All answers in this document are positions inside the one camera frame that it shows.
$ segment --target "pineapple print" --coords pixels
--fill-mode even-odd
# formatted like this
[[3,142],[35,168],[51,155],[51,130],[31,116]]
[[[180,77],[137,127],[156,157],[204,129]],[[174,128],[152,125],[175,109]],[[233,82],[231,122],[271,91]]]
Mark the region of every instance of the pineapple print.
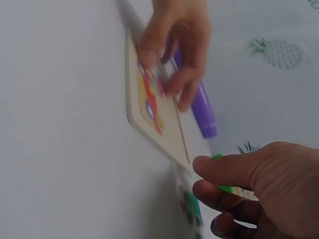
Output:
[[243,148],[239,147],[239,146],[237,146],[237,148],[238,148],[238,150],[240,151],[241,154],[255,152],[258,149],[260,149],[259,146],[257,146],[257,147],[251,146],[249,141],[247,141],[247,143],[244,144]]
[[261,53],[270,65],[282,69],[295,68],[303,58],[303,52],[297,45],[281,39],[254,39],[248,43],[247,48],[251,56]]

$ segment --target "child's hand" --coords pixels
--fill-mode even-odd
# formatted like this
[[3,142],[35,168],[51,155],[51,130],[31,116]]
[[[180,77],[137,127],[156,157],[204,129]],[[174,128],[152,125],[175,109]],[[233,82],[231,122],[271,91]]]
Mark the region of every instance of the child's hand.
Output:
[[181,49],[183,64],[165,86],[168,96],[182,90],[179,109],[184,112],[191,105],[198,85],[205,73],[211,24],[206,0],[153,0],[154,14],[143,33],[138,55],[141,63],[150,67],[159,59],[167,37],[170,43],[162,61],[167,61]]

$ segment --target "red car illustration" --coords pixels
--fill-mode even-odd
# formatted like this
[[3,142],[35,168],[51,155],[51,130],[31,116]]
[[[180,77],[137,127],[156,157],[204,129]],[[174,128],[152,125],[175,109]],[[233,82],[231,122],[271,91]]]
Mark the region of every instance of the red car illustration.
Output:
[[154,123],[156,131],[160,135],[162,135],[164,123],[159,117],[156,95],[160,98],[164,96],[163,86],[160,80],[157,78],[157,75],[155,76],[152,71],[145,70],[140,63],[138,63],[138,67],[143,77],[143,83],[146,93],[146,110],[149,114],[149,117]]

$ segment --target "adult hand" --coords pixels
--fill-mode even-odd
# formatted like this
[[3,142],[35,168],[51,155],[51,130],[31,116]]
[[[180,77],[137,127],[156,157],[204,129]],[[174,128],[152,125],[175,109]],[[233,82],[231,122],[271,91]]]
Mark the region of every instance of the adult hand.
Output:
[[[193,167],[204,179],[194,184],[195,196],[222,212],[211,224],[216,236],[319,238],[319,150],[276,142],[244,155],[198,157]],[[215,185],[253,190],[259,201],[223,192]],[[257,229],[234,220],[255,224]]]
[[165,86],[166,95],[182,90],[179,110],[191,105],[204,75],[211,36],[211,23],[206,0],[153,0],[154,14],[141,36],[138,56],[145,67],[160,59],[167,37],[169,44],[162,58],[166,62],[181,49],[183,63]]

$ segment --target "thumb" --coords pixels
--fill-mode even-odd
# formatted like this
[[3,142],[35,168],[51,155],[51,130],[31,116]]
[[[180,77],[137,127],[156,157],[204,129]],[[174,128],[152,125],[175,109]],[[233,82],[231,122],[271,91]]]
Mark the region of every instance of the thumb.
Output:
[[160,59],[169,31],[174,25],[174,19],[169,11],[155,10],[138,46],[138,56],[145,67],[155,65]]
[[201,156],[194,160],[193,168],[212,184],[254,189],[254,179],[258,177],[258,169],[266,159],[260,151],[217,159]]

